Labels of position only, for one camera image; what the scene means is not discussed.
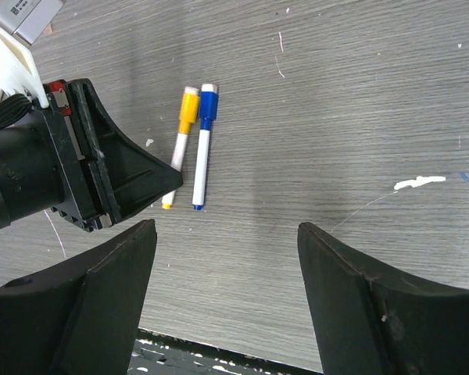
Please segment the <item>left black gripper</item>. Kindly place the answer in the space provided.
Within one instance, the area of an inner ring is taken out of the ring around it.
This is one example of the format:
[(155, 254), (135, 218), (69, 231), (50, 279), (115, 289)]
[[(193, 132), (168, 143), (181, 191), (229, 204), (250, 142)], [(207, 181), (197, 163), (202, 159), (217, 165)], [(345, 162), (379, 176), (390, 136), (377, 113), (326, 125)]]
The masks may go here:
[(135, 144), (114, 123), (89, 79), (44, 85), (46, 127), (61, 179), (65, 221), (92, 232), (122, 223), (183, 184), (181, 173)]

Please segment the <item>square yellow pen cap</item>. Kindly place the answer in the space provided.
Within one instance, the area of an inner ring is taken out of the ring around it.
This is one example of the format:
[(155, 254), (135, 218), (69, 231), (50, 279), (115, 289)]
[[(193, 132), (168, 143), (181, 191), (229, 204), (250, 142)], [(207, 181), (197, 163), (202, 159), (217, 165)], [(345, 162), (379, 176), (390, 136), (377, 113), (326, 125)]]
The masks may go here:
[(192, 124), (196, 122), (199, 110), (200, 94), (196, 87), (186, 86), (179, 113), (179, 134), (189, 134)]

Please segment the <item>blue pen cap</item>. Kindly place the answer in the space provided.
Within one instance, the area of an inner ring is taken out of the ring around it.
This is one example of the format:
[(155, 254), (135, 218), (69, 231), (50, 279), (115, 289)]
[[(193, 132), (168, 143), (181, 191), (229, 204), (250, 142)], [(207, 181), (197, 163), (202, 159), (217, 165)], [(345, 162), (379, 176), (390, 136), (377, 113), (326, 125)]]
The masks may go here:
[(215, 84), (203, 84), (200, 92), (199, 113), (200, 129), (211, 131), (217, 118), (218, 87)]

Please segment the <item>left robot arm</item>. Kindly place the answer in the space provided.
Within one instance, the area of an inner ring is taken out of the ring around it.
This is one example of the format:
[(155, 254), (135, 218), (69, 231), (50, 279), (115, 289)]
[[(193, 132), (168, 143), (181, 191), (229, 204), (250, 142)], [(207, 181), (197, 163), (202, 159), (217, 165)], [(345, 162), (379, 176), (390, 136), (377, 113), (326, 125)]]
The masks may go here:
[(43, 210), (87, 232), (122, 223), (183, 183), (113, 122), (89, 79), (44, 86), (48, 105), (0, 103), (0, 229)]

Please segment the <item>blue capped white pen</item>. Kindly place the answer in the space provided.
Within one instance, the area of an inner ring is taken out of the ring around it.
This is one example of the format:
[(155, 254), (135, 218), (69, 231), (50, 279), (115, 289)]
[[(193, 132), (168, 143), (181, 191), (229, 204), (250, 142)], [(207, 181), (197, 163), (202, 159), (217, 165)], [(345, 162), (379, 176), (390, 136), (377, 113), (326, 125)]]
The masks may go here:
[(206, 193), (206, 176), (209, 160), (210, 131), (199, 131), (199, 143), (195, 165), (195, 180), (192, 195), (192, 205), (194, 210), (202, 210)]

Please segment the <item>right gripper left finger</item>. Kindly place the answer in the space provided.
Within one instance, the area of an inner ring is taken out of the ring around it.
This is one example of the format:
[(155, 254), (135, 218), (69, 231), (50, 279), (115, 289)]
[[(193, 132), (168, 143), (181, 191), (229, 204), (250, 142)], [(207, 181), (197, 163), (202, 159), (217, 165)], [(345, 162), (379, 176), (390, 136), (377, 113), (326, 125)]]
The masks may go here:
[(0, 287), (0, 374), (125, 374), (156, 253), (156, 223)]

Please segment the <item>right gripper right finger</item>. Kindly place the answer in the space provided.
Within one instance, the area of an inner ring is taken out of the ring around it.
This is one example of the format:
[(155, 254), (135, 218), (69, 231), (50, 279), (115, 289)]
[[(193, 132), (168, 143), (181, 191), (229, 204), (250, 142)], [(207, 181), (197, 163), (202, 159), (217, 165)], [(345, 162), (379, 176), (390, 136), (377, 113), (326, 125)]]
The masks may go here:
[(417, 277), (312, 223), (298, 253), (326, 374), (469, 374), (469, 290)]

